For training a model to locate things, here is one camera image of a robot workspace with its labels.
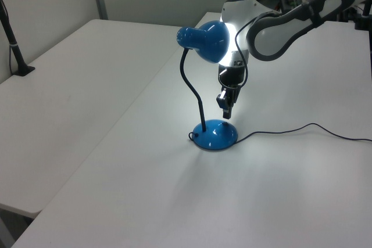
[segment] blue lamp shade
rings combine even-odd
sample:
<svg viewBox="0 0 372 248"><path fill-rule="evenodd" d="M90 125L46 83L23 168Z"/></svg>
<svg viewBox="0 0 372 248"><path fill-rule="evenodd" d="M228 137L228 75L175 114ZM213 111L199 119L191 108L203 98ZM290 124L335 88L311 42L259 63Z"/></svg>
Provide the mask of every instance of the blue lamp shade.
<svg viewBox="0 0 372 248"><path fill-rule="evenodd" d="M200 28L183 27L177 33L180 46L194 49L208 62L218 63L227 53L230 35L222 21L209 21Z"/></svg>

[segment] blue desk lamp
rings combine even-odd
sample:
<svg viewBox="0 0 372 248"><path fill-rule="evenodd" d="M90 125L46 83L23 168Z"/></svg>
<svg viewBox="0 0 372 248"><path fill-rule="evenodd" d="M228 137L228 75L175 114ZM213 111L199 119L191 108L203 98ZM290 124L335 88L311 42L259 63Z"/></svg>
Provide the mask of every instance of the blue desk lamp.
<svg viewBox="0 0 372 248"><path fill-rule="evenodd" d="M196 50L199 56L208 62L218 63L222 60L227 53L230 42L227 26L221 21L210 21L203 24L200 28L183 27L177 33L177 42L185 48L180 63L181 75L198 99L201 115L201 123L190 133L192 134L190 138L202 149L227 149L237 141L237 130L224 120L205 121L202 99L184 73L184 62L189 49Z"/></svg>

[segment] lamp base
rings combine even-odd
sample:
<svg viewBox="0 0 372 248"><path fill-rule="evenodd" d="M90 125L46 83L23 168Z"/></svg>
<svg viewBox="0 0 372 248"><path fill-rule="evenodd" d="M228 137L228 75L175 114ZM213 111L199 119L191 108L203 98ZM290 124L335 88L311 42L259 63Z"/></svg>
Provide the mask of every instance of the lamp base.
<svg viewBox="0 0 372 248"><path fill-rule="evenodd" d="M202 124L197 125L193 130L194 143L206 150L227 149L238 139L237 130L230 123L223 120L205 121L207 131L203 132Z"/></svg>

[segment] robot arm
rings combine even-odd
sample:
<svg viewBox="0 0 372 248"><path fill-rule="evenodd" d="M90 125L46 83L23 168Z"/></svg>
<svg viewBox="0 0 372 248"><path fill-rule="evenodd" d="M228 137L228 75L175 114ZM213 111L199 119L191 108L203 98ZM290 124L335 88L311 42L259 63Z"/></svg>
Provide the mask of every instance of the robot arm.
<svg viewBox="0 0 372 248"><path fill-rule="evenodd" d="M249 53L259 60L280 57L300 36L365 0L308 0L285 15L260 15L249 29Z"/></svg>
<svg viewBox="0 0 372 248"><path fill-rule="evenodd" d="M259 60L269 61L283 55L302 35L362 1L365 0L308 0L281 15L255 0L228 0L223 6L221 21L229 28L230 47L219 65L222 92L217 97L223 117L231 117L241 88L238 84L243 82L244 65L233 39L245 23L256 18L237 38L245 59L248 60L251 54Z"/></svg>

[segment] table top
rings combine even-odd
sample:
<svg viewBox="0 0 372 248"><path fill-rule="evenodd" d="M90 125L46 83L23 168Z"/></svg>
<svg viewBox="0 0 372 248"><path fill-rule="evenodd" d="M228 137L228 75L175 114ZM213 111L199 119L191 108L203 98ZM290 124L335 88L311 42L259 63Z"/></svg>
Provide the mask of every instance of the table top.
<svg viewBox="0 0 372 248"><path fill-rule="evenodd" d="M0 85L0 208L35 217L178 45L178 27L93 20Z"/></svg>
<svg viewBox="0 0 372 248"><path fill-rule="evenodd" d="M370 247L372 145L310 127L200 150L187 137L199 115L182 51L14 247ZM230 122L239 138L310 122L372 138L369 56L367 32L326 23L275 61L250 57ZM185 63L206 119L222 117L217 68L194 51Z"/></svg>

